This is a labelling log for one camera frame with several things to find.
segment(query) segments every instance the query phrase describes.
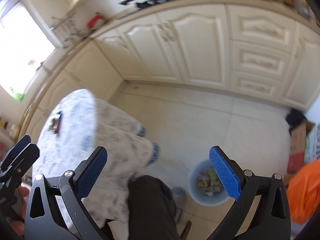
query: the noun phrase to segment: red object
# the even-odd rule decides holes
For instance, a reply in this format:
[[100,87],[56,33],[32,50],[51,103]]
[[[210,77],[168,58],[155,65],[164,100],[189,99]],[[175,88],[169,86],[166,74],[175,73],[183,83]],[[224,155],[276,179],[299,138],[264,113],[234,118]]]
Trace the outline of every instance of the red object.
[[320,161],[308,163],[290,180],[287,197],[290,219],[302,225],[320,204]]
[[88,27],[89,29],[91,29],[99,19],[102,19],[102,15],[101,15],[101,14],[97,14],[95,17],[93,17],[93,18],[87,23],[87,27]]
[[290,154],[287,167],[287,173],[294,173],[299,171],[304,165],[304,151]]

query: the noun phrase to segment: orange bag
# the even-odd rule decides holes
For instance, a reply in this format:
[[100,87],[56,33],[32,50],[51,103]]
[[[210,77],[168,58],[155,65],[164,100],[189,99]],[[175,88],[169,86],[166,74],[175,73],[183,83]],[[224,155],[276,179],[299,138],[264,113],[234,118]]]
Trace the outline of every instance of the orange bag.
[[320,161],[303,166],[287,189],[291,220],[302,225],[320,203]]

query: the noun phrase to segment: wooden chair leg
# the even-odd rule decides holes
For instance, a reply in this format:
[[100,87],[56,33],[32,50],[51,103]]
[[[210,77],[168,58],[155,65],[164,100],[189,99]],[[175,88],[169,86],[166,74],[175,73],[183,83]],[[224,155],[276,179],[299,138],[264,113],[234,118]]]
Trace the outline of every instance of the wooden chair leg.
[[190,229],[191,229],[191,221],[188,221],[188,223],[186,224],[184,230],[182,231],[181,235],[180,235],[180,240],[186,240],[188,235],[189,235],[189,232],[190,232]]

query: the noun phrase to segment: blue padding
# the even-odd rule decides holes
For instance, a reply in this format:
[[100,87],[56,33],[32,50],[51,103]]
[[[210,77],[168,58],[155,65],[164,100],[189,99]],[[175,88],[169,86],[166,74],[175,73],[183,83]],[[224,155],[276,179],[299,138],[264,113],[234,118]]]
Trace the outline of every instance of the blue padding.
[[141,128],[140,128],[140,131],[138,132],[138,136],[140,136],[140,137],[144,137],[145,136],[145,134],[146,134],[146,129],[143,127],[143,126],[141,126]]
[[28,135],[23,136],[17,144],[11,149],[10,157],[14,160],[22,150],[31,143],[31,139]]
[[77,199],[87,197],[107,163],[107,150],[102,148],[77,180]]
[[159,152],[160,152],[160,147],[157,143],[152,143],[153,144],[153,154],[149,160],[149,162],[147,163],[147,165],[145,166],[148,166],[150,165],[151,163],[154,163],[156,162],[156,160],[158,159],[158,156],[159,156]]
[[238,177],[215,147],[210,149],[209,159],[229,197],[237,200],[241,194],[240,180]]

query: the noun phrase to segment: sunlight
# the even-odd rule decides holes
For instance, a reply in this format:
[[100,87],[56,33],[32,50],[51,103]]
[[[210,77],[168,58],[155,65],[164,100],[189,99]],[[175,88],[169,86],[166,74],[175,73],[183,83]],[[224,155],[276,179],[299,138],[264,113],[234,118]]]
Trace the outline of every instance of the sunlight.
[[0,20],[0,85],[10,94],[24,94],[40,63],[55,47],[18,4]]

